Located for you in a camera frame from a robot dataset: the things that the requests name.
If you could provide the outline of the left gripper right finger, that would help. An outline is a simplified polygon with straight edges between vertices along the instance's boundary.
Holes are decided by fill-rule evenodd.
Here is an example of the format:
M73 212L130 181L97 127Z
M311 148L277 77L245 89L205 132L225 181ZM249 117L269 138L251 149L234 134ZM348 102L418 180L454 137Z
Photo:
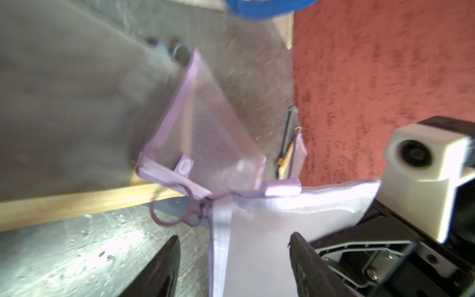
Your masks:
M299 297L353 297L303 236L294 232L289 240L289 258Z

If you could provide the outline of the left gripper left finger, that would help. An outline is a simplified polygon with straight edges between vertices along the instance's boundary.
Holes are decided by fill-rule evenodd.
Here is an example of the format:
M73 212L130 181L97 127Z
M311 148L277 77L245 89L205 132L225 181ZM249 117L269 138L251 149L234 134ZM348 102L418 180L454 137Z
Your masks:
M180 261L181 245L179 237L174 235L119 296L173 297L178 283Z

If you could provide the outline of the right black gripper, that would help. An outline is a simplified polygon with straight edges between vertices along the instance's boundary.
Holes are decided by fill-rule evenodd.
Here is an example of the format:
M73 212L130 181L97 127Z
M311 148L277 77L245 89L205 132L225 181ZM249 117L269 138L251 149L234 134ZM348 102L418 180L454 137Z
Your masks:
M374 201L352 227L311 243L359 297L472 297L469 247L439 243Z

